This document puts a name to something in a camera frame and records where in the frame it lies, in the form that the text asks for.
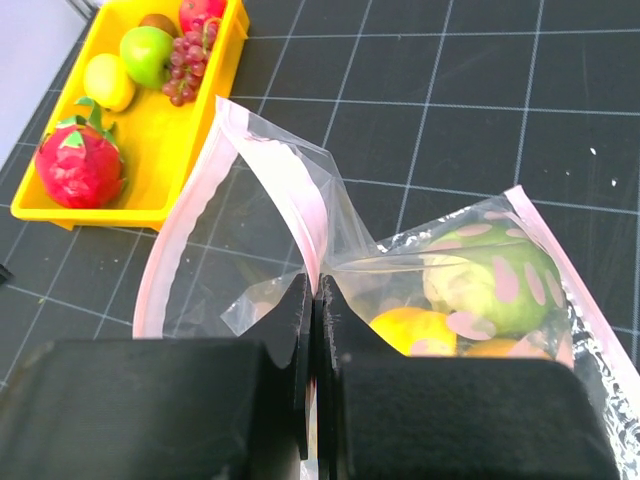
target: grape cluster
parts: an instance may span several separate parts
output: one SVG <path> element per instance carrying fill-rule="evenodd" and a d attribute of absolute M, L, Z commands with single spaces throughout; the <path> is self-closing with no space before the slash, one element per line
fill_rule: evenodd
<path fill-rule="evenodd" d="M 200 16 L 193 20 L 191 31 L 173 40 L 173 52 L 169 59 L 171 78 L 162 87 L 162 93 L 170 97 L 176 107 L 196 99 L 218 35 L 219 21 L 218 18 L 207 20 Z"/>

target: black grid mat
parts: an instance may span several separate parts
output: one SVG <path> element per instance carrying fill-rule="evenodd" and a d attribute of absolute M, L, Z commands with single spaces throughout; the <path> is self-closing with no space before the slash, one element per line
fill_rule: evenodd
<path fill-rule="evenodd" d="M 522 183 L 637 362 L 635 2 L 248 0 L 247 9 L 233 98 L 328 148 L 376 238 Z M 0 380 L 46 340 L 130 335 L 155 237 L 10 216 L 80 45 L 0 172 L 0 260 L 16 274 L 0 289 Z M 212 238 L 192 236 L 194 275 L 206 255 L 228 253 Z"/>

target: yellow lemon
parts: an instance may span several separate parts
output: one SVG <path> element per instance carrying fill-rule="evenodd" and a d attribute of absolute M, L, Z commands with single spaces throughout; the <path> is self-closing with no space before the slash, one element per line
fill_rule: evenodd
<path fill-rule="evenodd" d="M 378 315 L 369 326 L 403 355 L 452 356 L 457 337 L 446 320 L 443 313 L 400 307 Z"/>
<path fill-rule="evenodd" d="M 122 59 L 111 53 L 93 57 L 84 71 L 84 91 L 100 106 L 121 112 L 129 106 L 136 91 Z"/>

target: plastic bag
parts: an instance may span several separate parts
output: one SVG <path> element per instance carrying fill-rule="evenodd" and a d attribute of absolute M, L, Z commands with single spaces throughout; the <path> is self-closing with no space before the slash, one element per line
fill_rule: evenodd
<path fill-rule="evenodd" d="M 376 242 L 329 152 L 219 99 L 151 253 L 134 336 L 239 335 L 301 268 L 314 289 L 319 274 L 333 275 L 351 308 L 403 354 L 574 367 L 623 478 L 634 478 L 640 377 L 521 188 Z"/>
<path fill-rule="evenodd" d="M 239 335 L 253 323 L 246 319 L 279 302 L 289 285 L 282 288 L 282 278 L 290 283 L 303 263 L 315 291 L 327 250 L 326 205 L 350 205 L 336 178 L 333 160 L 318 147 L 219 98 L 198 161 L 149 257 L 134 337 Z M 352 214 L 345 221 L 356 221 Z M 256 284 L 253 296 L 247 289 Z M 243 293 L 238 309 L 233 304 Z"/>

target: green apple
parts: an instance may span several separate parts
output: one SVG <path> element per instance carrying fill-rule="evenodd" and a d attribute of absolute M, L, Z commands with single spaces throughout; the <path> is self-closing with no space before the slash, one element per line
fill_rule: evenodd
<path fill-rule="evenodd" d="M 127 73 L 143 87 L 159 90 L 169 78 L 167 67 L 173 38 L 156 27 L 136 27 L 120 41 L 120 58 Z"/>

